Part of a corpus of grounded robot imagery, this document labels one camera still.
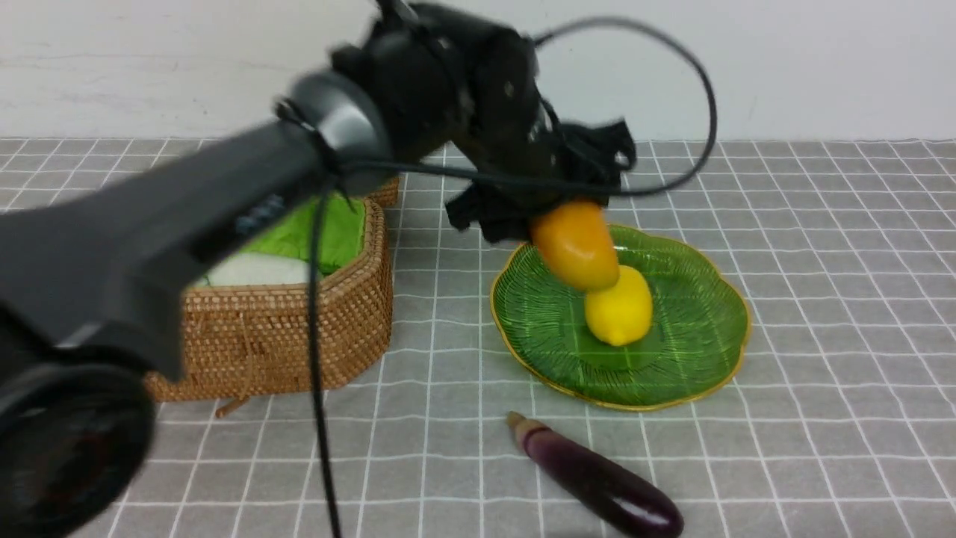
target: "white wall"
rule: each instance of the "white wall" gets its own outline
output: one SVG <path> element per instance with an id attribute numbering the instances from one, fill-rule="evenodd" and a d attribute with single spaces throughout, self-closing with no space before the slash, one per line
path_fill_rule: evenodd
<path id="1" fill-rule="evenodd" d="M 956 135 L 953 0 L 447 3 L 528 31 L 589 13 L 654 23 L 706 64 L 725 139 Z M 0 136 L 228 134 L 372 12 L 371 0 L 0 0 Z M 541 63 L 565 117 L 623 114 L 642 139 L 705 134 L 700 86 L 645 38 L 583 34 Z"/>

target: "eggplant stem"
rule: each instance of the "eggplant stem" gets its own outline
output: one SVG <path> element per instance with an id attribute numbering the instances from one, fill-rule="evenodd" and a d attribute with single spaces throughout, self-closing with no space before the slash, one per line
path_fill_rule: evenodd
<path id="1" fill-rule="evenodd" d="M 514 411 L 508 411 L 508 416 L 505 417 L 505 422 L 508 423 L 508 427 L 514 429 L 518 424 L 527 420 L 522 414 L 516 413 Z"/>

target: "black cable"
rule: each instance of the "black cable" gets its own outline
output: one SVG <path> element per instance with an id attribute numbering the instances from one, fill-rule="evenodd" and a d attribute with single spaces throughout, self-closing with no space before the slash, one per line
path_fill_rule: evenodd
<path id="1" fill-rule="evenodd" d="M 717 144 L 717 98 L 714 96 L 713 85 L 710 83 L 710 77 L 707 75 L 704 65 L 693 53 L 673 37 L 648 26 L 640 21 L 628 19 L 625 17 L 591 17 L 573 21 L 555 30 L 545 32 L 532 41 L 536 48 L 543 47 L 550 41 L 563 37 L 568 34 L 600 27 L 624 28 L 638 34 L 645 34 L 659 40 L 663 45 L 677 53 L 693 67 L 698 78 L 704 86 L 707 100 L 707 112 L 709 115 L 709 126 L 707 128 L 707 139 L 701 156 L 697 162 L 686 172 L 674 179 L 665 181 L 663 185 L 656 187 L 647 187 L 643 189 L 612 189 L 599 185 L 569 183 L 559 180 L 546 180 L 543 178 L 531 178 L 526 176 L 509 175 L 501 173 L 485 173 L 467 168 L 452 168 L 437 165 L 409 165 L 392 161 L 369 161 L 356 160 L 342 164 L 343 169 L 379 169 L 389 172 L 415 172 L 430 175 L 446 175 L 474 181 L 476 183 L 487 183 L 491 185 L 518 187 L 524 189 L 534 189 L 537 191 L 557 191 L 565 194 L 580 194 L 593 196 L 616 196 L 623 198 L 638 198 L 644 196 L 653 196 L 664 191 L 671 191 L 692 180 L 706 165 L 713 148 Z"/>
<path id="2" fill-rule="evenodd" d="M 342 538 L 341 522 L 338 518 L 335 481 L 332 477 L 332 456 L 329 454 L 328 428 L 325 423 L 325 411 L 322 406 L 322 367 L 319 363 L 318 333 L 318 252 L 322 237 L 322 226 L 328 208 L 329 198 L 335 192 L 335 186 L 324 189 L 319 194 L 318 204 L 312 217 L 312 237 L 309 241 L 309 280 L 308 313 L 309 324 L 309 374 L 312 377 L 312 407 L 315 413 L 315 429 L 318 432 L 318 459 L 322 467 L 322 483 L 325 487 L 325 501 L 329 511 L 329 523 L 333 538 Z"/>
<path id="3" fill-rule="evenodd" d="M 379 6 L 383 12 L 395 12 L 395 4 L 388 0 L 379 0 Z M 536 37 L 533 42 L 536 48 L 546 45 L 548 42 L 563 35 L 579 32 L 582 30 L 597 27 L 619 27 L 639 34 L 645 34 L 658 39 L 672 51 L 683 57 L 697 72 L 701 83 L 704 86 L 707 98 L 707 109 L 709 112 L 709 128 L 704 150 L 697 162 L 690 170 L 681 174 L 676 179 L 664 182 L 663 185 L 635 190 L 609 189 L 595 185 L 575 184 L 559 180 L 544 180 L 540 178 L 531 178 L 517 175 L 484 173 L 466 168 L 451 168 L 431 165 L 408 165 L 405 163 L 390 161 L 370 161 L 357 160 L 339 164 L 339 171 L 347 172 L 357 169 L 379 169 L 389 172 L 417 172 L 432 175 L 445 175 L 458 177 L 474 181 L 476 183 L 488 183 L 492 185 L 531 188 L 540 191 L 559 191 L 567 194 L 591 194 L 595 196 L 616 196 L 616 197 L 641 197 L 651 196 L 664 191 L 670 191 L 678 188 L 680 185 L 690 181 L 704 167 L 710 153 L 713 151 L 717 142 L 717 101 L 714 97 L 713 86 L 706 70 L 701 62 L 681 45 L 674 38 L 656 30 L 640 21 L 635 21 L 623 17 L 592 17 L 571 22 L 550 32 Z M 309 280 L 308 280 L 308 324 L 309 324 L 309 371 L 312 377 L 312 400 L 313 410 L 315 412 L 315 428 L 318 433 L 318 452 L 319 462 L 322 468 L 322 480 L 325 487 L 326 505 L 329 511 L 329 521 L 332 528 L 333 538 L 341 538 L 341 522 L 338 516 L 338 505 L 336 502 L 335 481 L 332 476 L 332 458 L 329 454 L 328 430 L 326 427 L 325 413 L 322 405 L 321 388 L 321 364 L 319 362 L 319 312 L 318 312 L 318 284 L 317 275 L 319 270 L 318 251 L 319 241 L 323 219 L 325 217 L 329 196 L 337 188 L 332 185 L 330 188 L 320 193 L 319 202 L 313 215 L 312 240 L 309 245 Z"/>

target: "green cloth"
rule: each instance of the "green cloth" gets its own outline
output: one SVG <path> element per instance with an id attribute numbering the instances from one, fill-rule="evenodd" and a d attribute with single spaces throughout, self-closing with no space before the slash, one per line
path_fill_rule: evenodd
<path id="1" fill-rule="evenodd" d="M 247 245 L 242 252 L 271 254 L 309 261 L 309 239 L 317 200 L 305 204 Z M 362 250 L 365 239 L 365 206 L 333 194 L 326 205 L 319 239 L 318 267 L 328 276 L 341 269 Z"/>

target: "gold plate rim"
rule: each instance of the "gold plate rim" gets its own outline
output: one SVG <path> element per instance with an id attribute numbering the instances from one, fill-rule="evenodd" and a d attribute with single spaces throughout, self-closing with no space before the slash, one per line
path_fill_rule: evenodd
<path id="1" fill-rule="evenodd" d="M 740 299 L 740 303 L 744 306 L 744 313 L 747 316 L 747 331 L 744 333 L 744 339 L 740 344 L 740 353 L 737 356 L 737 361 L 736 361 L 736 364 L 734 365 L 733 370 L 724 379 L 715 383 L 712 387 L 708 388 L 705 391 L 696 392 L 694 394 L 690 394 L 682 398 L 676 398 L 673 400 L 669 400 L 669 401 L 659 403 L 659 404 L 654 404 L 654 405 L 623 405 L 623 404 L 617 404 L 613 402 L 607 402 L 607 401 L 594 398 L 592 396 L 588 396 L 586 394 L 582 394 L 578 391 L 573 391 L 571 389 L 568 389 L 567 387 L 562 387 L 558 385 L 557 383 L 555 383 L 554 381 L 546 377 L 543 373 L 541 373 L 540 371 L 535 369 L 533 366 L 528 364 L 528 362 L 525 359 L 523 359 L 520 354 L 518 354 L 518 352 L 511 345 L 511 341 L 508 339 L 505 329 L 501 325 L 501 320 L 498 318 L 498 311 L 497 311 L 497 308 L 495 307 L 494 297 L 495 297 L 495 290 L 497 290 L 498 288 L 498 282 L 505 275 L 505 273 L 507 273 L 508 270 L 511 268 L 511 263 L 514 261 L 517 255 L 525 249 L 532 248 L 532 245 L 528 242 L 524 242 L 518 245 L 517 248 L 515 248 L 511 252 L 511 254 L 508 256 L 508 260 L 505 262 L 505 266 L 501 269 L 501 271 L 498 272 L 498 274 L 495 276 L 494 280 L 492 281 L 491 289 L 489 291 L 491 318 L 494 320 L 494 324 L 498 329 L 498 333 L 501 334 L 501 339 L 505 342 L 505 346 L 508 348 L 508 352 L 511 354 L 511 357 L 513 357 L 514 360 L 518 362 L 518 364 L 520 364 L 525 370 L 530 372 L 534 377 L 538 379 L 538 381 L 543 383 L 545 386 L 555 391 L 569 395 L 573 398 L 582 400 L 584 402 L 587 402 L 602 408 L 613 409 L 616 411 L 627 411 L 627 412 L 634 412 L 634 413 L 647 413 L 647 412 L 653 412 L 653 411 L 660 411 L 662 409 L 667 409 L 670 407 L 683 405 L 685 403 L 701 400 L 714 394 L 717 391 L 720 391 L 723 387 L 727 385 L 727 383 L 729 383 L 730 381 L 733 380 L 734 377 L 736 377 L 737 373 L 739 373 L 740 369 L 744 366 L 747 346 L 750 343 L 750 332 L 753 329 L 753 319 L 750 315 L 750 305 L 747 303 L 747 300 L 744 299 L 744 296 L 740 293 L 740 290 L 737 289 L 737 286 L 733 285 L 733 282 L 724 278 L 723 272 L 717 267 L 717 265 L 713 262 L 713 260 L 710 259 L 710 257 L 708 257 L 703 252 L 699 251 L 698 249 L 695 249 L 694 247 L 688 245 L 687 243 L 684 243 L 682 241 L 679 241 L 677 239 L 674 239 L 672 237 L 667 237 L 664 235 L 648 234 L 647 232 L 634 228 L 633 226 L 626 226 L 623 224 L 609 224 L 608 228 L 618 228 L 621 230 L 627 230 L 638 235 L 649 237 L 651 239 L 670 242 L 675 245 L 679 245 L 682 248 L 690 249 L 691 251 L 693 251 L 695 254 L 700 256 L 705 262 L 707 262 L 710 265 L 711 269 L 714 270 L 714 273 L 717 275 L 720 281 L 722 281 L 731 290 L 733 290 L 733 293 L 737 296 L 738 299 Z"/>

